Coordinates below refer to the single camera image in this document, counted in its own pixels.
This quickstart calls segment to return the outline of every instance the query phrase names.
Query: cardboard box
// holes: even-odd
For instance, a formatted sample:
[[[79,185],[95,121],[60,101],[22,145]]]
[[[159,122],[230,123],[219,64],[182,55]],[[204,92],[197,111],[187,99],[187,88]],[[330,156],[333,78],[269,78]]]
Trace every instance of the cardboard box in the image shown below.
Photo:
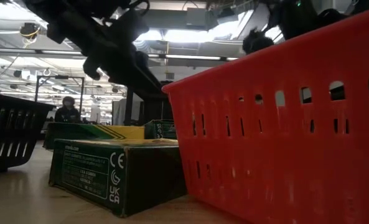
[[[144,125],[146,139],[177,139],[173,120],[152,120]]]
[[[51,186],[104,206],[119,217],[187,193],[176,140],[55,142]]]
[[[144,139],[144,127],[50,123],[43,147],[54,149],[56,139]]]

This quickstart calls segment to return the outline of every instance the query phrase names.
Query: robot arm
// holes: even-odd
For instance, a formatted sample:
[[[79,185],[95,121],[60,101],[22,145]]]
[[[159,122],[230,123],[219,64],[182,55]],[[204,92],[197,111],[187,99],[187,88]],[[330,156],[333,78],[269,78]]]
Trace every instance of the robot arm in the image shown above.
[[[147,67],[147,55],[132,44],[149,30],[142,15],[149,9],[148,0],[24,0],[26,6],[49,24],[47,37],[57,43],[66,38],[77,45],[84,56],[84,72],[100,79],[98,68],[106,71],[109,82],[126,85],[142,98],[160,94],[161,84]],[[134,10],[147,4],[142,12]],[[127,11],[110,19],[120,7]],[[103,21],[99,24],[93,18]]]

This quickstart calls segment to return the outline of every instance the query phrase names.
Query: table surface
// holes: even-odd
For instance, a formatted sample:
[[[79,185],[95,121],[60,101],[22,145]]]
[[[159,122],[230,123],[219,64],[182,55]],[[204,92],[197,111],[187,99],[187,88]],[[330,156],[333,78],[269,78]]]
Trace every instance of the table surface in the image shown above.
[[[128,218],[48,186],[52,152],[37,144],[30,161],[0,173],[0,223],[244,223],[230,214],[198,202],[177,198]]]

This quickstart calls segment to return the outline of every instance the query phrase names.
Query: ceiling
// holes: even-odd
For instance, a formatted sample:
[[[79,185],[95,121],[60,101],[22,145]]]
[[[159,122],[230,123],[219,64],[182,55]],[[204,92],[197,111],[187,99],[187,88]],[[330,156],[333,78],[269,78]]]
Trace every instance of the ceiling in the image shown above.
[[[342,5],[346,1],[336,0],[336,4]],[[318,5],[318,10],[322,10],[325,6],[332,5],[327,3],[325,6],[315,0],[314,4]],[[201,42],[183,42],[178,41],[160,41],[158,38],[145,38],[135,41],[135,45],[139,50],[149,54],[175,54],[175,55],[201,55],[201,56],[224,56],[224,57],[241,57],[244,53],[241,50],[242,40],[250,29],[259,27],[262,29],[267,22],[267,9],[263,6],[256,10],[252,9],[250,1],[151,1],[151,10],[148,13],[146,21],[149,23],[151,30],[162,38],[168,38],[169,27],[181,28],[183,21],[188,20],[187,10],[194,8],[215,10],[218,7],[228,5],[234,6],[234,11],[238,14],[238,23],[232,24],[230,27],[221,27],[222,29],[213,28],[213,30],[198,30],[194,35],[207,34],[215,32],[224,32],[230,29],[230,35],[220,37],[215,35],[212,39]],[[19,29],[25,22],[34,22],[41,25],[36,41],[27,45],[25,40],[19,34]],[[47,23],[42,21],[35,14],[27,10],[19,1],[10,0],[7,4],[0,3],[0,48],[23,48],[42,49],[42,50],[79,50],[69,40],[62,44],[57,44],[43,35]],[[19,55],[0,54],[0,90],[2,93],[33,100],[35,92],[36,75],[70,75],[72,77],[85,77],[84,89],[84,114],[90,111],[92,106],[101,106],[103,114],[109,114],[112,110],[111,100],[120,100],[125,97],[126,89],[124,86],[108,83],[108,76],[102,76],[100,81],[93,81],[88,78],[82,70],[83,57],[69,58],[40,58],[40,57],[20,57]],[[224,62],[208,61],[208,60],[188,60],[188,59],[151,59],[149,62],[150,70],[158,80],[166,80],[166,73],[174,73],[172,81],[191,76],[202,72],[211,67],[215,67]],[[16,70],[23,70],[20,78],[13,74]],[[119,91],[112,92],[112,87],[117,86]],[[61,97],[64,94],[76,95],[80,92],[80,87],[74,80],[55,80],[51,78],[45,85],[39,88],[42,93],[39,100],[45,103],[53,103],[57,106],[61,105]]]

